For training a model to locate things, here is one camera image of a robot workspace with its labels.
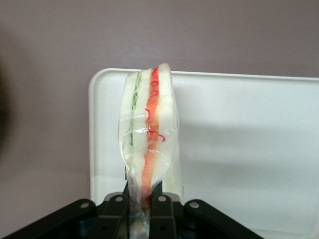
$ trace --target white tray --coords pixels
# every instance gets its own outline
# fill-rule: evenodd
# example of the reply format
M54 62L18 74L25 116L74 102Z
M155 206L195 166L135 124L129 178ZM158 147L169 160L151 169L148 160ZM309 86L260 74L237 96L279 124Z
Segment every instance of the white tray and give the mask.
M117 132L128 69L92 79L91 198L125 186ZM173 72L184 198L266 239L319 238L319 79Z

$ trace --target wrapped sandwich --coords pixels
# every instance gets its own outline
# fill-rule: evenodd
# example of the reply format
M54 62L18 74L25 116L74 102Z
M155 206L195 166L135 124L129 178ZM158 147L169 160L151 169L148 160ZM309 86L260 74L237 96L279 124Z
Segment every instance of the wrapped sandwich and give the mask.
M130 239L148 238L150 195L181 196L178 114L169 65L127 76L119 122L119 145L130 190Z

